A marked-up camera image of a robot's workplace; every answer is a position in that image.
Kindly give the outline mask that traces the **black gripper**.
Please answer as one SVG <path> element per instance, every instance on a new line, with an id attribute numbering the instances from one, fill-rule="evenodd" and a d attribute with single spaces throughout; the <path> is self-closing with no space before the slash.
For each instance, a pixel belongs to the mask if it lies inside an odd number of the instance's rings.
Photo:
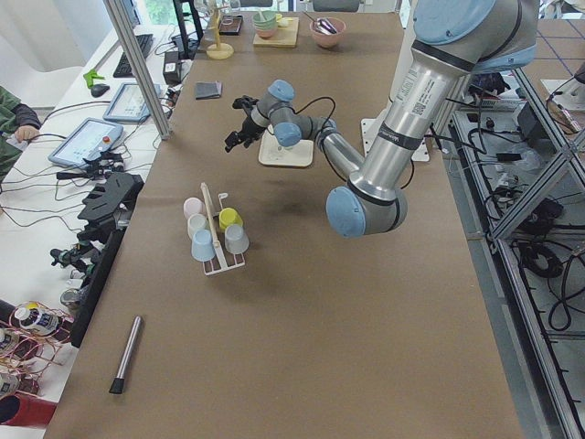
<path id="1" fill-rule="evenodd" d="M 229 153 L 235 146 L 241 145 L 245 148 L 257 142 L 270 124 L 270 119 L 264 115 L 256 105 L 251 111 L 244 111 L 246 118 L 238 132 L 231 132 L 225 139 L 225 151 Z"/>

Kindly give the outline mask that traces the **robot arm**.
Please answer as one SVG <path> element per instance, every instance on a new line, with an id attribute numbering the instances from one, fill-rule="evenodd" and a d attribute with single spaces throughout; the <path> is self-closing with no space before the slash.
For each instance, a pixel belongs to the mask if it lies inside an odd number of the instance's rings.
<path id="1" fill-rule="evenodd" d="M 537 1 L 419 1 L 413 61 L 367 155 L 330 119 L 296 112 L 293 86 L 285 80 L 273 82 L 260 99 L 233 102 L 247 117 L 226 138 L 226 148 L 249 146 L 267 128 L 283 147 L 312 140 L 346 181 L 327 197 L 330 226 L 347 238 L 394 230 L 408 209 L 399 178 L 448 92 L 462 76 L 527 65 L 536 55 L 538 8 Z"/>

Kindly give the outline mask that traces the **person hand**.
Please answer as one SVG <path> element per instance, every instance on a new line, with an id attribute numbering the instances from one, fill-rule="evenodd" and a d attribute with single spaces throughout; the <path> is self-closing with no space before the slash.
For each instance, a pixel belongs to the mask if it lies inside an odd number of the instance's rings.
<path id="1" fill-rule="evenodd" d="M 14 132 L 16 140 L 21 142 L 29 142 L 39 135 L 39 129 L 33 125 L 19 126 Z"/>

